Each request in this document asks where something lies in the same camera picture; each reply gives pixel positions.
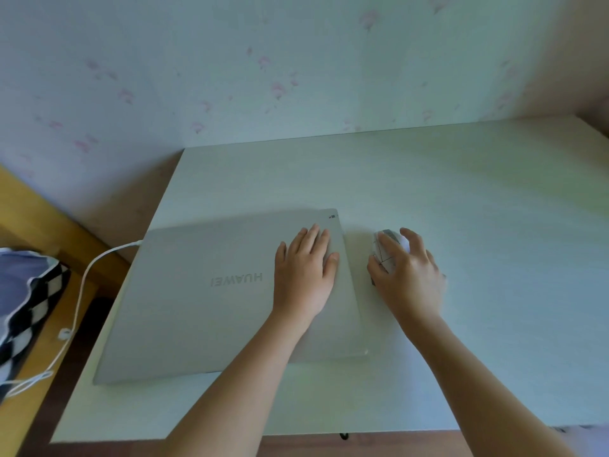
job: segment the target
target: computer mouse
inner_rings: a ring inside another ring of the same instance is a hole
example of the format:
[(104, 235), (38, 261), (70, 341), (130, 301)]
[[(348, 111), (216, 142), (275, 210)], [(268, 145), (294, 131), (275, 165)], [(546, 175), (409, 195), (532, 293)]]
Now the computer mouse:
[[(385, 236), (399, 243), (405, 251), (410, 252), (410, 244), (408, 243), (408, 239), (402, 234), (392, 231), (391, 229), (384, 229), (379, 232), (383, 232)], [(372, 251), (377, 260), (383, 265), (383, 268), (385, 268), (388, 273), (392, 273), (395, 270), (395, 260), (389, 256), (385, 250), (385, 247), (378, 241), (378, 234), (379, 233), (376, 232), (374, 235), (374, 239), (372, 241)]]

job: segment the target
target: laptop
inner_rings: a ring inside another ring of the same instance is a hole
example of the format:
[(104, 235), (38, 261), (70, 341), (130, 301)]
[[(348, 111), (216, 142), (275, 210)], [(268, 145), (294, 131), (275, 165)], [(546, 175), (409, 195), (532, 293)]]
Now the laptop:
[(338, 212), (284, 211), (149, 231), (93, 383), (226, 368), (270, 314), (279, 243), (313, 223), (330, 230), (327, 255), (339, 252), (340, 262), (330, 298), (290, 362), (365, 354)]

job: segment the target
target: white desk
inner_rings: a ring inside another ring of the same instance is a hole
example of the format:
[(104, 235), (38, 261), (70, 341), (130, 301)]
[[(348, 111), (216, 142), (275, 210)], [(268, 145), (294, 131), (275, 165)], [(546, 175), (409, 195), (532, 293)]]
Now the white desk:
[[(370, 234), (401, 225), (448, 275), (453, 330), (525, 405), (551, 425), (609, 422), (609, 141), (583, 122), (187, 149), (150, 228), (294, 207), (339, 210), (370, 353), (290, 365), (266, 434), (456, 427), (365, 269)], [(119, 300), (54, 441), (163, 438), (215, 378), (92, 386)]]

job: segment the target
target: laptop corner logo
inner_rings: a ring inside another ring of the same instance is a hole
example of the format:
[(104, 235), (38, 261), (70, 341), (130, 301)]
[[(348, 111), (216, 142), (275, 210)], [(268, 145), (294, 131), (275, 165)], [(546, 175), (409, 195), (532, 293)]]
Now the laptop corner logo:
[(248, 284), (250, 282), (256, 282), (263, 280), (263, 274), (242, 274), (240, 276), (226, 276), (226, 277), (212, 277), (211, 287), (219, 287), (221, 285), (233, 285), (233, 284)]

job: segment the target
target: floor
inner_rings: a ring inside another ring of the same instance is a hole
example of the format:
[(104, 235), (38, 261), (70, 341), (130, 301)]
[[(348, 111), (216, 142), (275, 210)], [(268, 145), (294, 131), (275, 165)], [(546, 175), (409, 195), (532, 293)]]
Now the floor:
[[(19, 451), (19, 457), (144, 457), (153, 455), (159, 441), (95, 442), (49, 444), (57, 422), (78, 380), (80, 371), (103, 326), (111, 300), (96, 299), (87, 310), (61, 368)], [(338, 434), (268, 436), (263, 438), (258, 456), (471, 456), (458, 431), (422, 433), (359, 433), (347, 440)]]

